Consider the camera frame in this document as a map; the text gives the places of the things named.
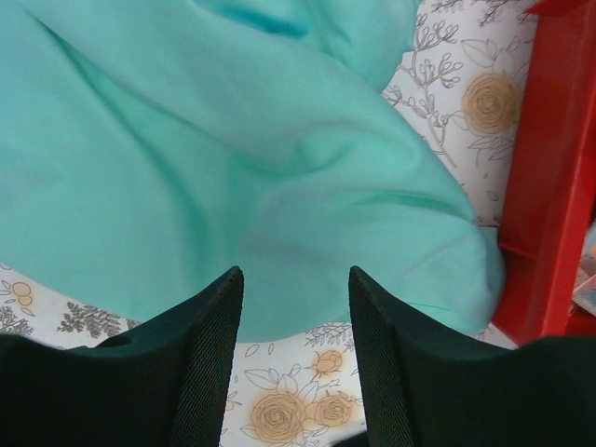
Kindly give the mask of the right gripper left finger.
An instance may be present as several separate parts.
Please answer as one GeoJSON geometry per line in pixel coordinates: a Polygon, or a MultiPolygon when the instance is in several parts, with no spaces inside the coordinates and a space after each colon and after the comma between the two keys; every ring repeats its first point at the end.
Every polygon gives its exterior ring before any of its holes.
{"type": "Polygon", "coordinates": [[[244,288],[232,268],[205,290],[94,347],[1,338],[5,446],[215,446],[244,288]]]}

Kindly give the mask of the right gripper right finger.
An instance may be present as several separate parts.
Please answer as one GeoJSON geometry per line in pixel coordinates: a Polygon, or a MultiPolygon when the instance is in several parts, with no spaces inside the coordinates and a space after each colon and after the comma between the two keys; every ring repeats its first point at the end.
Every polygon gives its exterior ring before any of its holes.
{"type": "Polygon", "coordinates": [[[591,446],[595,341],[515,349],[456,332],[362,269],[349,305],[371,446],[591,446]]]}

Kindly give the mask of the turquoise t shirt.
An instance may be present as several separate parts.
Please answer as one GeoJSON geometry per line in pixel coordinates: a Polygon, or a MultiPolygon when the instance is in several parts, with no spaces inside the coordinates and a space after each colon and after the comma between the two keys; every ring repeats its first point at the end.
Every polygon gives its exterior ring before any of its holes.
{"type": "Polygon", "coordinates": [[[5,1],[1,261],[147,320],[231,266],[238,337],[349,317],[357,265],[466,334],[496,232],[383,98],[414,1],[5,1]]]}

